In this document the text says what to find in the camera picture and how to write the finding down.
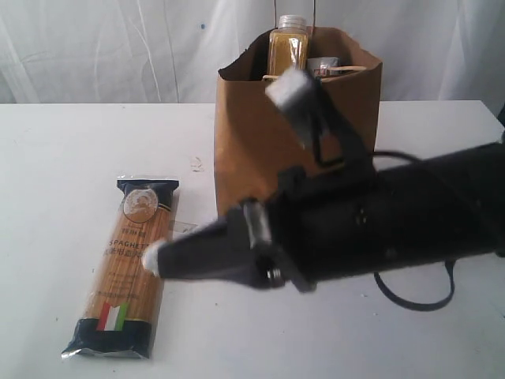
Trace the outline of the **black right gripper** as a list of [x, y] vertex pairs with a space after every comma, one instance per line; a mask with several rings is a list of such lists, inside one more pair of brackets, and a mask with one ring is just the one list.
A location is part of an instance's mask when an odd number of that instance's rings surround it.
[[249, 197], [216, 220], [157, 251], [158, 275], [164, 280], [223, 280], [255, 290], [292, 283], [300, 292], [314, 292], [316, 283], [296, 258], [294, 207], [288, 196], [307, 179], [305, 169], [291, 167], [278, 174], [277, 191], [266, 201]]

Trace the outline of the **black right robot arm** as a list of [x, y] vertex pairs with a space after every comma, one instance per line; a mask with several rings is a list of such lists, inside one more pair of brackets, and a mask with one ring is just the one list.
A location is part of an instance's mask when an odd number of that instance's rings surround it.
[[214, 222], [151, 248], [165, 280], [226, 280], [255, 289], [323, 281], [504, 251], [504, 146], [280, 175], [268, 199], [245, 199]]

